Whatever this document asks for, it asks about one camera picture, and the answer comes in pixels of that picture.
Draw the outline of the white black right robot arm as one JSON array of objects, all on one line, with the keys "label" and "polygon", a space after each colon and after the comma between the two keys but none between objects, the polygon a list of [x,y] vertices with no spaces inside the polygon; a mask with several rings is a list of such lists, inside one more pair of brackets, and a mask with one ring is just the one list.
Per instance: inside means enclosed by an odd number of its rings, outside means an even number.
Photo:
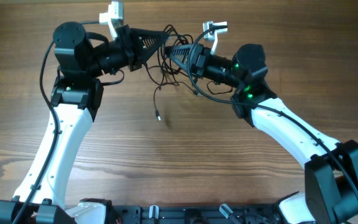
[{"label": "white black right robot arm", "polygon": [[261,45],[243,45],[232,59],[201,44],[167,47],[165,54],[192,83],[207,78],[232,87],[228,103],[237,117],[276,140],[304,169],[305,191],[275,205],[276,221],[345,223],[358,215],[358,143],[323,134],[285,106],[265,81]]}]

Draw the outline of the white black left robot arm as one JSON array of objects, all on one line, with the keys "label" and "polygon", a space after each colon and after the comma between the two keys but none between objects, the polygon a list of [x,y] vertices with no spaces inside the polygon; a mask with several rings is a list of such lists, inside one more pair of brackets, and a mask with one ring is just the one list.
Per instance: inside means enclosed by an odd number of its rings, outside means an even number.
[{"label": "white black left robot arm", "polygon": [[10,200],[0,200],[0,223],[118,223],[110,200],[86,198],[66,208],[68,179],[101,105],[104,74],[139,69],[167,41],[165,31],[112,27],[112,40],[79,22],[59,25],[49,45],[57,77],[44,100],[49,124],[35,159]]}]

